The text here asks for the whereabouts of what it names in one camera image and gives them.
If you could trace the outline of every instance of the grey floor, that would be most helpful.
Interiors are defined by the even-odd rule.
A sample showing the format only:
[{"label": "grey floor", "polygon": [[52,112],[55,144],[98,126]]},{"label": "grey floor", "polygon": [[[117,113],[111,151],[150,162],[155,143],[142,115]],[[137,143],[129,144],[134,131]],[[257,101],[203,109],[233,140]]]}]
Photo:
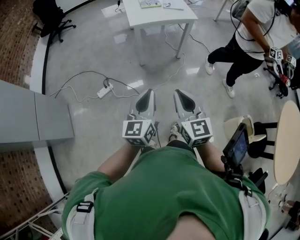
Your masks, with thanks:
[{"label": "grey floor", "polygon": [[[127,84],[139,81],[140,86],[136,89],[142,92],[165,82],[183,64],[184,58],[175,58],[175,51],[165,43],[164,32],[157,26],[142,32],[146,65],[141,67],[136,55],[134,33],[129,28],[125,10],[116,13],[117,6],[113,3],[116,2],[97,0],[67,16],[77,28],[65,31],[62,34],[64,42],[56,41],[50,48],[46,75],[47,95],[57,91],[73,75],[87,70],[98,71]],[[213,21],[220,4],[220,0],[205,0],[190,5],[199,17],[191,34],[210,51],[225,46],[234,32],[226,8],[219,21]],[[177,25],[166,26],[165,30],[168,30],[168,41],[177,47],[183,31]],[[201,44],[189,38],[183,52],[186,54],[184,67],[156,91],[156,117],[160,121],[158,129],[162,145],[166,145],[170,124],[177,119],[173,103],[175,89],[189,91],[199,101],[211,119],[214,144],[220,150],[228,142],[223,131],[225,120],[250,114],[254,121],[277,121],[285,101],[295,100],[293,92],[290,92],[289,97],[279,99],[275,91],[269,91],[272,78],[262,67],[240,77],[234,86],[236,96],[230,99],[221,83],[230,64],[216,64],[215,72],[208,76],[204,68],[208,51]],[[103,87],[103,80],[104,77],[97,74],[85,73],[73,78],[66,86],[72,86],[79,99],[96,97]],[[112,83],[117,95],[135,93],[120,83]],[[74,140],[53,147],[60,174],[68,189],[76,179],[96,170],[124,143],[121,138],[122,122],[126,119],[132,98],[117,99],[109,93],[102,100],[87,99],[78,103],[71,89],[59,94],[58,99],[69,104],[75,132]],[[274,135],[275,132],[271,130],[269,140]],[[266,196],[271,200],[273,212],[269,224],[272,234],[285,219],[285,215],[278,209],[278,202],[286,193],[289,199],[293,199],[299,174],[294,175],[289,186],[279,186],[271,192],[276,183],[272,160],[246,157],[244,167],[247,171],[254,171],[258,167],[269,171]]]}]

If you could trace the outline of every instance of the hand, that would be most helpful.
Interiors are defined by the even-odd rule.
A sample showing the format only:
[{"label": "hand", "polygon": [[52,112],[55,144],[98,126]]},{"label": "hand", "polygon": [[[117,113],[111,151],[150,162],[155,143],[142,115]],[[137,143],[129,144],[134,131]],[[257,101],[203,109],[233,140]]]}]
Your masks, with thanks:
[{"label": "hand", "polygon": [[274,71],[274,67],[273,67],[273,59],[269,57],[269,53],[266,52],[266,53],[263,55],[263,57],[264,57],[264,60],[265,60],[265,62],[266,62],[266,64],[267,64],[268,69],[269,69],[270,71]]}]

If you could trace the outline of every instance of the person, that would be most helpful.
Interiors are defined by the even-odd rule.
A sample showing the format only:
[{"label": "person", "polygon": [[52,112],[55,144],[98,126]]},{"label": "person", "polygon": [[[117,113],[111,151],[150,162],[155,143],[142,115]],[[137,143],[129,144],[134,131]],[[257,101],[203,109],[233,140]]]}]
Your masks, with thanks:
[{"label": "person", "polygon": [[293,7],[288,16],[277,12],[272,0],[252,0],[227,46],[216,49],[206,58],[205,69],[209,75],[216,62],[233,63],[226,79],[222,80],[229,97],[235,96],[233,86],[239,76],[251,73],[264,60],[270,65],[270,47],[282,49],[286,59],[287,45],[300,31],[300,10]]},{"label": "person", "polygon": [[[62,215],[66,236],[71,209],[98,188],[95,240],[243,239],[240,189],[214,174],[225,171],[220,152],[210,142],[197,147],[204,168],[182,139],[178,124],[174,124],[167,146],[145,147],[127,175],[140,150],[128,143],[96,172],[79,179]],[[263,193],[246,177],[243,184],[262,201],[268,216],[269,205]]]}]

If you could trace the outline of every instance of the black pants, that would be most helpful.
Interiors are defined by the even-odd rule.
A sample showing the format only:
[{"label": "black pants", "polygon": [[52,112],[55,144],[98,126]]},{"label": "black pants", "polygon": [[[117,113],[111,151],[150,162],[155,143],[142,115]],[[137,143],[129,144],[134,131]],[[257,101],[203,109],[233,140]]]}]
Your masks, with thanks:
[{"label": "black pants", "polygon": [[226,47],[220,47],[213,51],[208,56],[208,62],[211,64],[215,62],[233,62],[226,77],[226,83],[230,87],[235,84],[235,80],[239,76],[251,73],[263,63],[262,60],[252,58],[245,53],[235,40],[235,36],[232,37]]},{"label": "black pants", "polygon": [[[173,140],[173,141],[169,142],[167,144],[167,146],[189,150],[190,152],[194,153],[194,155],[196,156],[194,150],[191,147],[189,147],[185,142],[182,142],[182,141],[179,141],[179,140]],[[149,152],[151,150],[154,150],[154,148],[145,147],[145,148],[142,149],[141,155],[146,153],[146,152]]]}]

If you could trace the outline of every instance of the grey cabinet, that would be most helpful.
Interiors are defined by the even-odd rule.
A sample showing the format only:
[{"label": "grey cabinet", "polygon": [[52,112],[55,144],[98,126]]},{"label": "grey cabinet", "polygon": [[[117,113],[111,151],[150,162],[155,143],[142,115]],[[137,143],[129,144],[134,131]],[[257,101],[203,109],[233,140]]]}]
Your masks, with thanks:
[{"label": "grey cabinet", "polygon": [[0,80],[0,151],[44,147],[74,137],[68,105]]}]

